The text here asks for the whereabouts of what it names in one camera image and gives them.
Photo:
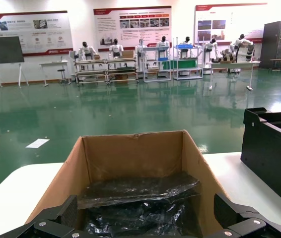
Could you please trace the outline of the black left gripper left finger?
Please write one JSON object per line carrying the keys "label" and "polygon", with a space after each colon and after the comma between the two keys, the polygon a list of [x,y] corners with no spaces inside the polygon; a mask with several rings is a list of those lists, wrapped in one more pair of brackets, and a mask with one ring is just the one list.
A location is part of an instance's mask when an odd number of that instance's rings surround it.
{"label": "black left gripper left finger", "polygon": [[43,209],[29,223],[0,235],[0,238],[84,238],[86,232],[76,229],[77,196],[69,196],[56,207]]}

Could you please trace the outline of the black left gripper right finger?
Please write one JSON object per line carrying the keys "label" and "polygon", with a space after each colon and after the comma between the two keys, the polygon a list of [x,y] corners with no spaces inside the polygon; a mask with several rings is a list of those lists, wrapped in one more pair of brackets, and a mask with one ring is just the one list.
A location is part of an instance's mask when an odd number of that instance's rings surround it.
{"label": "black left gripper right finger", "polygon": [[214,216],[222,230],[209,238],[281,238],[281,225],[253,207],[231,202],[223,194],[214,195]]}

